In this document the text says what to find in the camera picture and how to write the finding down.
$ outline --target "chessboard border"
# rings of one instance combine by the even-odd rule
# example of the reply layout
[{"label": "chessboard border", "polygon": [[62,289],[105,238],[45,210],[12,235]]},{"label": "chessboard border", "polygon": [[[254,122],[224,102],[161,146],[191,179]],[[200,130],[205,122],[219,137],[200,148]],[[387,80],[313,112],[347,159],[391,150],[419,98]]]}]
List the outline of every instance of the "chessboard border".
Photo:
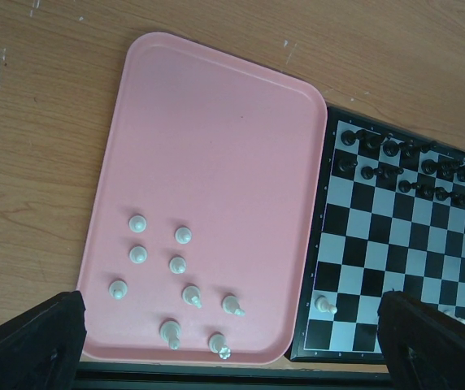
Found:
[{"label": "chessboard border", "polygon": [[[357,352],[344,352],[341,356],[339,356],[338,352],[304,349],[306,341],[306,325],[308,322],[308,314],[311,304],[310,297],[314,289],[315,269],[317,267],[317,256],[319,252],[319,248],[315,247],[315,243],[318,243],[320,240],[324,223],[323,217],[327,200],[327,187],[332,170],[333,151],[335,149],[335,134],[337,131],[337,124],[340,121],[351,123],[368,130],[375,130],[380,133],[391,132],[395,139],[399,139],[401,141],[406,141],[411,137],[414,137],[418,141],[433,141],[432,139],[421,136],[415,132],[391,126],[361,114],[350,112],[335,106],[328,107],[328,120],[324,136],[324,148],[321,157],[321,168],[319,170],[319,180],[315,195],[314,214],[312,216],[311,233],[308,241],[306,262],[302,278],[302,288],[298,303],[296,326],[294,328],[293,343],[286,355],[291,362],[384,364],[385,360],[381,353],[365,353],[365,357],[362,358],[362,354]],[[440,150],[447,152],[442,154],[445,154],[448,157],[464,158],[465,160],[465,151],[457,149],[452,145],[438,142],[439,153]]]}]

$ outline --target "checkered pattern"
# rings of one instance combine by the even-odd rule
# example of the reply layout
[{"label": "checkered pattern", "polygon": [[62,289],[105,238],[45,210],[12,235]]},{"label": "checkered pattern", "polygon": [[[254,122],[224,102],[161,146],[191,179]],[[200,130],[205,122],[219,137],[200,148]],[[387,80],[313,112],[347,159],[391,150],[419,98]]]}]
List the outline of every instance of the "checkered pattern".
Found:
[{"label": "checkered pattern", "polygon": [[[465,194],[465,183],[422,173],[424,160],[450,159],[443,154],[389,157],[358,141],[344,145],[345,130],[359,128],[337,127],[305,349],[380,353],[377,308],[387,291],[404,291],[465,319],[465,206],[397,190],[398,181],[408,180]],[[356,158],[356,170],[339,171],[341,158]],[[385,165],[404,173],[390,180],[361,176],[363,167]],[[315,308],[320,296],[337,306],[335,315]]]}]

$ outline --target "white pawn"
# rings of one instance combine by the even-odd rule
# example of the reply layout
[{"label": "white pawn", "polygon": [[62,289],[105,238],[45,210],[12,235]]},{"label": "white pawn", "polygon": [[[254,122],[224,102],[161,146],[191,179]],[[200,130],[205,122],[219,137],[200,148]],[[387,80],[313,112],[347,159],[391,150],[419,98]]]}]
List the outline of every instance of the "white pawn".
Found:
[{"label": "white pawn", "polygon": [[183,274],[186,268],[185,260],[179,256],[172,258],[169,262],[169,269],[173,274]]},{"label": "white pawn", "polygon": [[246,312],[241,309],[240,304],[238,303],[238,298],[233,295],[229,295],[224,298],[222,301],[222,307],[225,310],[225,313],[235,314],[235,315],[246,315]]},{"label": "white pawn", "polygon": [[176,350],[180,347],[180,329],[179,323],[175,321],[166,321],[160,327],[160,337],[167,342],[169,348]]},{"label": "white pawn", "polygon": [[134,215],[129,220],[129,228],[134,233],[144,232],[146,229],[146,226],[147,226],[146,218],[144,218],[142,215],[139,215],[139,214]]},{"label": "white pawn", "polygon": [[193,233],[186,227],[179,227],[175,232],[175,240],[179,244],[187,244],[193,238]]},{"label": "white pawn", "polygon": [[148,251],[143,246],[136,246],[129,251],[129,259],[135,264],[141,264],[148,258]]},{"label": "white pawn", "polygon": [[184,288],[182,292],[182,298],[186,303],[197,306],[199,309],[202,307],[202,301],[200,300],[200,289],[196,286],[188,286]]},{"label": "white pawn", "polygon": [[128,285],[122,280],[116,280],[110,284],[110,295],[115,299],[122,299],[128,292]]},{"label": "white pawn", "polygon": [[225,336],[221,333],[216,333],[209,339],[209,349],[211,352],[217,353],[224,360],[229,359],[231,356],[231,349],[225,342]]},{"label": "white pawn", "polygon": [[315,300],[315,308],[322,313],[331,313],[331,314],[337,313],[337,307],[334,305],[331,305],[328,302],[328,299],[323,295]]},{"label": "white pawn", "polygon": [[459,321],[460,323],[463,323],[465,325],[465,318],[457,317],[456,314],[454,312],[452,312],[451,310],[444,310],[442,313],[444,313],[445,315],[451,317],[452,319],[456,319],[457,321]]}]

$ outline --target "wooden table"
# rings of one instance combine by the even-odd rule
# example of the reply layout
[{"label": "wooden table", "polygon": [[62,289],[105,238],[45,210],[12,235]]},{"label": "wooden table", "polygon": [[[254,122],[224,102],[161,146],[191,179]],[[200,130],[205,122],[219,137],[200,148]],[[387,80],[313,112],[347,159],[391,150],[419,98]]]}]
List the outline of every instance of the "wooden table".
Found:
[{"label": "wooden table", "polygon": [[465,150],[464,1],[2,0],[0,323],[76,286],[124,56],[158,30]]}]

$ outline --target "tray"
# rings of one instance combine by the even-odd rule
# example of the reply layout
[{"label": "tray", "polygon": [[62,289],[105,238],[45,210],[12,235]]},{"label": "tray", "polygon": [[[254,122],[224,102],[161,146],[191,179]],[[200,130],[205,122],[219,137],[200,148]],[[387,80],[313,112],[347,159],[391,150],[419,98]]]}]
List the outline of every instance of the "tray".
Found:
[{"label": "tray", "polygon": [[[84,353],[117,362],[265,364],[293,337],[327,111],[311,85],[172,35],[130,47],[77,288]],[[129,219],[147,228],[132,232]],[[193,239],[181,245],[175,230]],[[129,260],[135,245],[148,258]],[[170,272],[174,256],[187,262]],[[128,285],[124,298],[110,284]],[[198,286],[202,308],[182,290]],[[238,297],[244,317],[221,302]],[[159,336],[181,326],[180,348]],[[208,348],[221,332],[232,350]]]}]

